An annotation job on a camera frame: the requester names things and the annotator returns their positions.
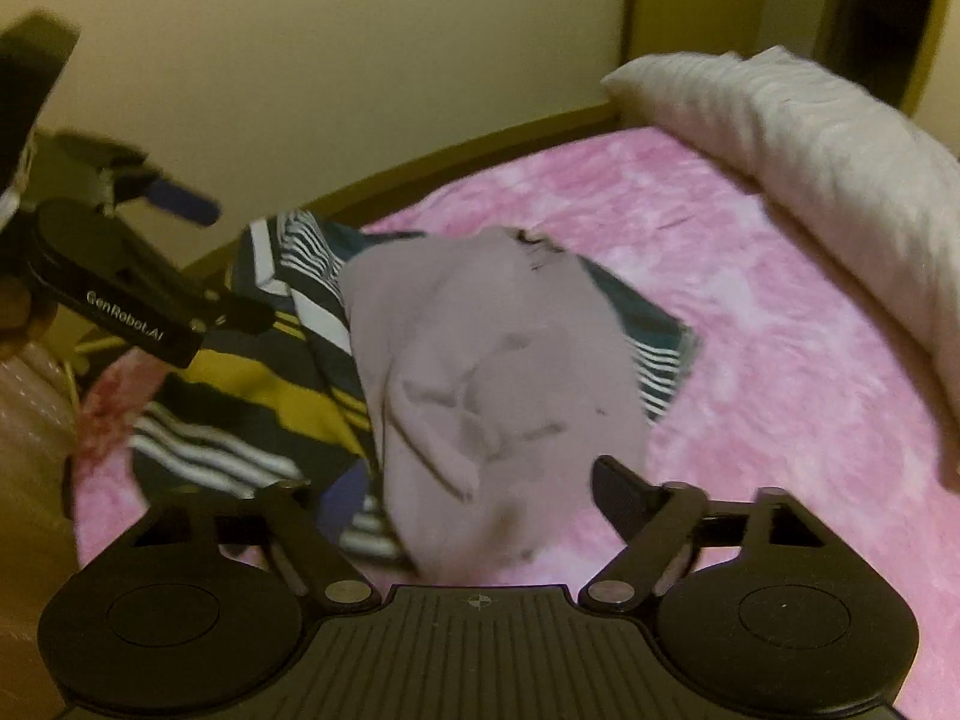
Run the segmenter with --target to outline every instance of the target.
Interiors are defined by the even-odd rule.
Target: white pillow
[[[960,416],[960,163],[947,148],[781,47],[644,56],[603,86],[627,121],[755,177],[930,353]]]

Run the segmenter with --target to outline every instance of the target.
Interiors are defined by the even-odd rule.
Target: yellow stripe
[[[115,349],[117,346],[126,346],[127,342],[117,336],[108,336],[107,338],[98,338],[96,341],[85,341],[78,343],[73,347],[75,354],[85,356],[95,352],[103,352],[107,349]]]
[[[282,322],[274,322],[274,328],[286,333],[288,336],[293,336],[294,338],[299,338],[301,341],[306,341],[306,336],[304,336],[301,331],[296,329],[296,327],[288,327]]]
[[[285,311],[274,312],[277,314],[278,319],[283,319],[284,322],[290,322],[290,324],[299,324],[299,319],[297,319],[294,314],[287,314]]]
[[[370,420],[366,418],[366,416],[361,416],[358,413],[354,413],[351,410],[346,409],[342,410],[341,413],[344,415],[344,419],[352,424],[353,427],[359,428],[366,433],[371,432],[373,429],[373,425],[371,425]]]
[[[70,362],[64,363],[64,378],[66,379],[66,391],[70,396],[70,405],[73,406],[73,412],[80,413],[80,391],[77,389],[77,376],[74,374],[73,365],[70,365]]]
[[[190,367],[179,375],[186,382],[206,384],[223,394],[270,409],[292,433],[342,446],[366,459],[333,398],[284,381],[262,362],[201,349]]]
[[[333,393],[333,396],[348,409],[353,409],[362,415],[366,415],[368,413],[367,404],[362,400],[357,400],[355,397],[353,397],[353,395],[349,394],[348,392],[344,392],[342,389],[337,389],[336,386],[332,386],[330,391]]]

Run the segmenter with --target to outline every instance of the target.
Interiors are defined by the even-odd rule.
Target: blue handle
[[[220,218],[220,206],[216,200],[196,194],[165,178],[157,178],[148,186],[144,197],[151,205],[203,227],[210,227]]]

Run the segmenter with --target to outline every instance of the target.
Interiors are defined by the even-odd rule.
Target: white stripe
[[[193,461],[210,466],[218,471],[224,471],[237,479],[242,479],[257,487],[265,488],[275,482],[280,481],[277,474],[267,473],[263,469],[251,466],[233,455],[227,454],[223,450],[211,449],[206,446],[195,445],[195,443],[185,442],[179,439],[173,433],[167,431],[159,422],[150,419],[148,416],[141,416],[135,423],[133,429],[140,431],[141,434],[148,434],[152,439],[164,445],[164,448],[179,456],[184,461]]]
[[[291,294],[294,296],[296,315],[301,325],[350,354],[350,336],[347,333],[347,327],[327,309],[318,306],[303,293],[292,290]]]
[[[651,395],[649,392],[644,392],[642,394],[643,402],[648,406],[653,408],[654,406],[660,406],[662,409],[667,409],[670,406],[670,402],[662,398],[656,397],[656,395]]]
[[[304,213],[301,211],[294,211],[287,215],[284,219],[283,227],[280,234],[280,242],[283,245],[286,245],[291,238],[304,233],[306,229],[306,223],[304,222]]]
[[[635,348],[635,356],[642,357],[644,360],[655,360],[657,362],[675,362],[675,364],[680,362],[678,355],[654,354],[646,349],[641,349],[639,346]]]
[[[672,386],[664,386],[662,384],[656,384],[649,376],[640,376],[640,384],[643,386],[649,386],[650,389],[656,389],[660,392],[666,392],[667,395],[673,394]]]
[[[205,442],[217,443],[244,460],[249,460],[251,463],[257,464],[261,469],[272,471],[272,473],[280,476],[281,479],[304,478],[304,474],[299,469],[299,466],[290,460],[290,458],[257,449],[255,446],[249,445],[244,440],[240,440],[237,436],[227,431],[209,427],[208,425],[193,425],[183,422],[165,406],[157,403],[157,401],[148,403],[145,411],[151,413],[168,429],[174,433],[179,433],[179,435],[185,439],[199,439]]]
[[[641,360],[640,365],[645,365],[645,367],[650,367],[653,370],[663,370],[667,373],[679,373],[679,365],[666,365],[663,362],[653,362],[652,360]]]
[[[253,498],[253,488],[240,484],[227,474],[185,463],[146,436],[134,435],[128,446],[156,461],[181,479],[186,479],[205,488],[221,490],[222,493],[230,493],[237,498]]]
[[[287,236],[287,223],[290,220],[290,214],[286,211],[280,211],[277,214],[277,240],[283,245],[283,239]]]
[[[267,220],[258,218],[250,225],[250,238],[253,241],[253,277],[256,284],[266,284],[277,272],[274,270],[274,251],[270,246],[270,229]]]
[[[637,369],[638,375],[648,376],[650,380],[655,381],[656,384],[663,384],[666,386],[670,386],[671,391],[673,391],[673,389],[676,388],[676,384],[677,384],[676,376],[664,377],[664,376],[655,375],[654,373],[651,373],[649,370],[647,370],[647,367],[646,365],[643,365],[643,362],[638,362],[635,368]]]
[[[363,514],[363,512],[354,514],[350,526],[363,533],[378,533],[381,536],[390,532],[383,517],[378,517],[376,514]]]
[[[671,357],[677,357],[677,358],[680,357],[680,352],[677,349],[664,349],[659,346],[650,346],[649,343],[644,343],[643,341],[637,341],[636,338],[630,338],[630,341],[637,349],[643,349],[655,355],[669,355]]]
[[[330,295],[333,295],[334,298],[337,299],[337,302],[338,302],[338,303],[341,301],[340,291],[339,291],[339,289],[337,288],[335,282],[334,282],[334,283],[331,283],[331,282],[329,282],[328,280],[325,280],[325,279],[320,278],[320,276],[318,276],[317,274],[315,274],[314,271],[311,271],[311,269],[305,268],[304,266],[301,266],[301,264],[299,264],[298,262],[294,262],[294,261],[292,261],[292,260],[289,260],[289,259],[287,259],[285,256],[281,256],[281,257],[280,257],[280,261],[281,261],[285,266],[287,266],[287,268],[291,269],[291,271],[300,272],[301,274],[303,274],[303,275],[306,276],[307,278],[312,279],[313,281],[316,281],[316,282],[317,282],[318,284],[320,284],[323,288],[329,290]]]
[[[298,259],[304,265],[333,274],[333,262],[330,256],[323,250],[314,250],[313,245],[306,238],[294,238],[285,242],[282,253],[283,256]]]
[[[290,295],[290,288],[274,278],[277,271],[274,268],[274,251],[270,245],[270,228],[267,227],[266,220],[258,218],[251,223],[250,238],[253,242],[253,279],[256,280],[256,285],[265,293],[286,298]]]
[[[326,269],[319,268],[309,261],[304,261],[288,251],[280,255],[280,263],[287,266],[287,268],[292,268],[294,271],[299,271],[305,276],[319,281],[320,284],[323,284],[328,290],[333,290],[333,292],[339,295],[340,289],[337,284],[337,277]]]
[[[294,225],[296,225],[296,232],[299,232],[299,234],[305,238],[309,238],[314,242],[314,245],[318,245],[318,247],[329,256],[330,261],[333,262],[334,272],[339,271],[339,269],[343,267],[344,261],[334,253],[333,247],[323,234],[323,230],[320,230],[320,225],[317,223],[315,215],[308,212],[301,212],[296,218]]]
[[[397,559],[403,557],[403,551],[396,541],[384,536],[370,536],[360,531],[346,530],[340,536],[340,548],[354,555],[382,557],[383,559]]]
[[[283,242],[283,250],[286,252],[296,250],[305,259],[319,261],[323,264],[324,269],[331,269],[332,271],[337,269],[337,265],[340,264],[337,262],[339,258],[330,250],[326,239],[321,242],[317,236],[309,234],[308,230],[298,231],[289,236]]]

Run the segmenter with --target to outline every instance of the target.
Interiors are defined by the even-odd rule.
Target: pink bedsheet
[[[901,710],[956,717],[960,453],[923,352],[754,189],[656,129],[495,167],[373,229],[462,236],[493,223],[544,229],[697,329],[704,348],[652,432],[648,476],[728,500],[761,485],[791,490],[917,615],[920,653]],[[82,562],[144,511],[123,442],[163,372],[133,353],[85,403],[75,471]],[[620,548],[597,512],[578,512],[556,546],[488,579],[576,592]]]

